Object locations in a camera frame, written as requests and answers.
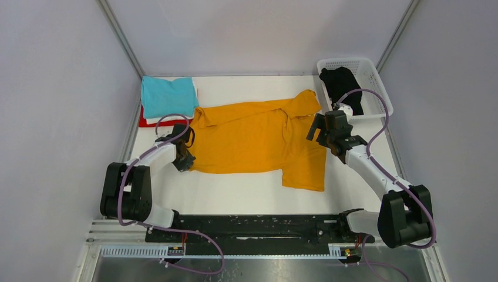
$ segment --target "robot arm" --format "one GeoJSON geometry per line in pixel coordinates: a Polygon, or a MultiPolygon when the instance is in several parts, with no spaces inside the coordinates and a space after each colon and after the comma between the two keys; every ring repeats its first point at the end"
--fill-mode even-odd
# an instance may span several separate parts
{"type": "Polygon", "coordinates": [[[395,181],[374,165],[367,155],[367,142],[360,136],[351,136],[353,126],[347,121],[343,110],[333,110],[325,115],[317,114],[307,139],[312,140],[320,130],[317,142],[329,148],[332,154],[356,171],[381,199],[381,210],[377,212],[356,209],[341,213],[346,232],[366,233],[380,236],[391,248],[413,243],[430,237],[429,220],[413,199],[396,182],[409,190],[423,203],[432,216],[432,205],[428,189],[413,186],[396,174],[395,181]]]}
{"type": "MultiPolygon", "coordinates": [[[[160,137],[154,145],[168,141],[185,129],[185,125],[176,124],[173,132],[166,137],[160,137]]],[[[136,163],[128,175],[126,185],[131,186],[123,194],[122,215],[125,219],[140,221],[152,226],[171,227],[176,211],[166,209],[152,201],[151,178],[165,165],[172,163],[180,172],[189,170],[194,160],[187,150],[186,143],[194,131],[189,128],[183,136],[165,146],[160,146],[154,152],[136,163]]],[[[117,198],[123,173],[131,161],[127,163],[111,163],[107,167],[104,189],[100,200],[100,213],[104,216],[117,218],[117,198]]]]}

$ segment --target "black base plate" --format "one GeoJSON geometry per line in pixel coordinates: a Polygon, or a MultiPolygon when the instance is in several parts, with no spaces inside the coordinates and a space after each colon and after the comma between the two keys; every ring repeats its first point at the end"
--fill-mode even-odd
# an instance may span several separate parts
{"type": "MultiPolygon", "coordinates": [[[[337,214],[194,216],[180,215],[173,228],[198,230],[226,255],[329,254],[329,243],[353,243],[356,234],[340,234],[337,214]]],[[[153,230],[146,242],[178,243],[180,233],[153,230]]],[[[217,255],[211,243],[189,234],[187,255],[217,255]]]]}

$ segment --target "black cloth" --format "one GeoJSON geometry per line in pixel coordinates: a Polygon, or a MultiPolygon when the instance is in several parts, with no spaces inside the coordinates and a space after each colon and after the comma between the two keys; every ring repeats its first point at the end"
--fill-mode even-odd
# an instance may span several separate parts
{"type": "MultiPolygon", "coordinates": [[[[353,73],[343,66],[337,69],[322,69],[320,79],[324,82],[332,103],[337,102],[347,92],[360,88],[353,73]]],[[[354,116],[363,115],[360,104],[362,95],[363,92],[356,92],[342,101],[353,109],[354,116]]]]}

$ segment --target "shirt sleeve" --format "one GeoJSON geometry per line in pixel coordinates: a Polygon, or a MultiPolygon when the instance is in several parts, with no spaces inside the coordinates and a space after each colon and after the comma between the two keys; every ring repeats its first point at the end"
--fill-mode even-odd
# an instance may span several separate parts
{"type": "Polygon", "coordinates": [[[317,142],[303,143],[302,150],[282,168],[282,185],[323,192],[327,149],[317,142]]]}

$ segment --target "metal floor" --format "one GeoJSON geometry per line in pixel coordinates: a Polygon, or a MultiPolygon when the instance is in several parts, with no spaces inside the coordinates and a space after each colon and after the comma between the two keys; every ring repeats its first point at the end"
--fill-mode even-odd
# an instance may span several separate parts
{"type": "MultiPolygon", "coordinates": [[[[407,247],[367,247],[370,261],[393,264],[405,271],[412,281],[430,281],[422,253],[407,247]]],[[[236,282],[315,282],[315,281],[379,281],[368,266],[344,267],[338,260],[309,259],[229,259],[226,269],[215,276],[204,276],[186,271],[164,268],[158,259],[101,257],[93,278],[94,282],[159,282],[159,281],[236,281],[236,282]]],[[[197,270],[216,271],[217,259],[184,259],[182,266],[197,270]]],[[[389,281],[406,281],[394,270],[375,267],[389,281]]]]}

